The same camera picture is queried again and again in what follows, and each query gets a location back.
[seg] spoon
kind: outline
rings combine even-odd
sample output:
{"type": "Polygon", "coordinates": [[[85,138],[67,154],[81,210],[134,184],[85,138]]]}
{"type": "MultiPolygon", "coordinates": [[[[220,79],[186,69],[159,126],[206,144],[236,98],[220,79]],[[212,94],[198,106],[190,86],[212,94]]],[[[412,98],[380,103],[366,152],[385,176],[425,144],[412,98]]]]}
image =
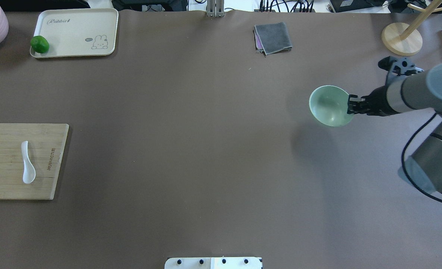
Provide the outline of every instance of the spoon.
{"type": "Polygon", "coordinates": [[[35,180],[36,171],[28,158],[28,141],[21,143],[21,156],[23,157],[23,182],[30,184],[35,180]]]}

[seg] gray cloth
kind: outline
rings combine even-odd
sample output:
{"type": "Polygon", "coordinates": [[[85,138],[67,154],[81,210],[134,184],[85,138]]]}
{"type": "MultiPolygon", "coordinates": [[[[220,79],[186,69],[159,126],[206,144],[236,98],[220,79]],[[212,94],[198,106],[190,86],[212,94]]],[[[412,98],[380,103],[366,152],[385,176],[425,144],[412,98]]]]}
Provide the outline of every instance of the gray cloth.
{"type": "Polygon", "coordinates": [[[278,24],[260,24],[254,26],[255,38],[259,38],[262,48],[258,51],[266,55],[282,50],[291,50],[292,43],[285,22],[278,24]]]}

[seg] tabletop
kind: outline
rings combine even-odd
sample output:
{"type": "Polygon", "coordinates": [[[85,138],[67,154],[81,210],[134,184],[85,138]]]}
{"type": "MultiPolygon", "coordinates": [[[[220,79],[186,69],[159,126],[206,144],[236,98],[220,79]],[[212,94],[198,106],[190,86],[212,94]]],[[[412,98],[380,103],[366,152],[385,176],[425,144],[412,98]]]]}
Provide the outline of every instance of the tabletop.
{"type": "MultiPolygon", "coordinates": [[[[111,55],[35,59],[38,14],[7,13],[0,123],[70,131],[54,200],[0,200],[0,268],[442,268],[442,204],[397,175],[433,111],[327,128],[308,107],[321,85],[383,85],[381,31],[414,16],[123,10],[111,55]],[[293,49],[257,53],[254,25],[276,22],[293,49]]],[[[419,27],[420,68],[442,63],[441,29],[419,27]]]]}

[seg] lime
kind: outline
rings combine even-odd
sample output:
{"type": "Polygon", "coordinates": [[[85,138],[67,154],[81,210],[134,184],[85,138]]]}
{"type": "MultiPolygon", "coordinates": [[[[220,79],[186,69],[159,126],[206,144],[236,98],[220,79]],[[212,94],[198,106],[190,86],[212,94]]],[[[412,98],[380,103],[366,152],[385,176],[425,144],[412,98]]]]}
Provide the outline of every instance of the lime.
{"type": "Polygon", "coordinates": [[[38,53],[45,53],[50,48],[48,41],[46,41],[46,39],[41,35],[33,36],[33,38],[30,40],[30,45],[33,50],[38,53]]]}

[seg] power cord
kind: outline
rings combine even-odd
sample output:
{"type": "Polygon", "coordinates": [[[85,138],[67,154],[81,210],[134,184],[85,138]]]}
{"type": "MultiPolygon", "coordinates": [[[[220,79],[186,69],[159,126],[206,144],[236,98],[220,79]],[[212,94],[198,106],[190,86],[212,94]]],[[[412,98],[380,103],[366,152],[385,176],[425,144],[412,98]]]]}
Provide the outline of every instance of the power cord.
{"type": "Polygon", "coordinates": [[[426,122],[424,123],[424,125],[422,125],[413,135],[412,137],[408,140],[407,144],[404,147],[404,150],[402,150],[402,170],[405,173],[405,176],[407,176],[408,181],[419,191],[422,192],[422,194],[426,195],[427,197],[434,199],[435,201],[439,201],[440,203],[442,203],[442,199],[437,198],[431,194],[428,194],[427,192],[425,192],[423,189],[421,189],[410,177],[410,175],[407,172],[407,167],[405,166],[405,152],[407,151],[408,146],[410,145],[410,143],[412,143],[412,140],[414,140],[415,136],[417,136],[417,134],[422,131],[423,128],[425,128],[425,126],[427,126],[436,116],[437,114],[433,114],[433,116],[426,122]]]}

